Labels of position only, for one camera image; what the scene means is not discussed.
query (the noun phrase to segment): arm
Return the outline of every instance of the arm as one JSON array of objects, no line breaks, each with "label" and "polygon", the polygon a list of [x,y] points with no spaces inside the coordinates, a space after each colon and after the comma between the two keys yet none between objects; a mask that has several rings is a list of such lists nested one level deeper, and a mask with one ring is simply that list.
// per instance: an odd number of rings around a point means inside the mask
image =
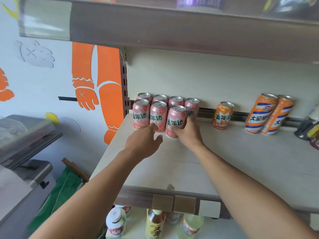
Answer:
[{"label": "arm", "polygon": [[187,119],[184,129],[172,130],[196,155],[232,217],[250,239],[318,239],[285,201],[207,148],[199,126],[191,119]]},{"label": "arm", "polygon": [[124,150],[54,212],[30,239],[95,238],[130,172],[162,143],[161,135],[154,140],[157,129],[152,123],[129,136]]}]

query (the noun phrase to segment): yellow circle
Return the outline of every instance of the yellow circle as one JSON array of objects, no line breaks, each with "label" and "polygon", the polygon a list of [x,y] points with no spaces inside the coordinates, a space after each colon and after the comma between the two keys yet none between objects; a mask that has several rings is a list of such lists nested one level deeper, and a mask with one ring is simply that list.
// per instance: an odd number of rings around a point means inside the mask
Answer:
[{"label": "yellow circle", "polygon": [[45,113],[45,118],[50,120],[54,125],[58,125],[60,123],[58,117],[52,112]]}]

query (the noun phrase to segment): tall orange striped can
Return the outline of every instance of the tall orange striped can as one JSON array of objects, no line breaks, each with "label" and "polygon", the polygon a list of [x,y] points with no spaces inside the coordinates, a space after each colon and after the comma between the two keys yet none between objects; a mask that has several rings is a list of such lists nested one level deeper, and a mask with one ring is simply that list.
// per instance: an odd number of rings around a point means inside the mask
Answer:
[{"label": "tall orange striped can", "polygon": [[213,127],[220,130],[226,129],[233,112],[234,104],[228,101],[222,101],[215,111],[214,120],[212,122]]},{"label": "tall orange striped can", "polygon": [[259,133],[273,109],[277,105],[278,97],[273,94],[262,93],[258,96],[244,125],[244,130]]},{"label": "tall orange striped can", "polygon": [[275,134],[286,119],[291,108],[293,108],[294,103],[295,100],[292,97],[279,95],[278,104],[261,129],[261,133],[267,135]]}]

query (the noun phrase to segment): bottle cap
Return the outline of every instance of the bottle cap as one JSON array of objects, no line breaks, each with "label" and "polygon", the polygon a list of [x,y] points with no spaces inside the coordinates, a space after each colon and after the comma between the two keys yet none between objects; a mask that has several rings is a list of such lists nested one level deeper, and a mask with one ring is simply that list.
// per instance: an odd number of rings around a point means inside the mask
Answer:
[{"label": "bottle cap", "polygon": [[110,221],[112,223],[116,223],[118,222],[121,217],[122,217],[122,214],[121,214],[121,209],[118,208],[118,207],[114,207],[112,210],[110,210],[109,212],[109,218],[110,218]]},{"label": "bottle cap", "polygon": [[162,211],[160,211],[160,210],[153,210],[153,212],[154,212],[155,215],[159,215],[159,214],[162,213]]}]

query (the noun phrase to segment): orange painted figure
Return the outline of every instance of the orange painted figure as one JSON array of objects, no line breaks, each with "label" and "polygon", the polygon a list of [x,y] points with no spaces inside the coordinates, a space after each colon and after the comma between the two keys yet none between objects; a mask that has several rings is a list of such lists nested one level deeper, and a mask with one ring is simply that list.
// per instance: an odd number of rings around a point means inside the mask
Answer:
[{"label": "orange painted figure", "polygon": [[[72,76],[75,94],[80,107],[95,110],[99,105],[91,77],[91,59],[94,45],[72,43]],[[101,108],[108,130],[104,142],[110,144],[123,119],[123,96],[119,50],[97,46],[98,78]]]},{"label": "orange painted figure", "polygon": [[7,101],[14,97],[12,90],[7,89],[8,86],[8,79],[0,68],[0,101]]}]

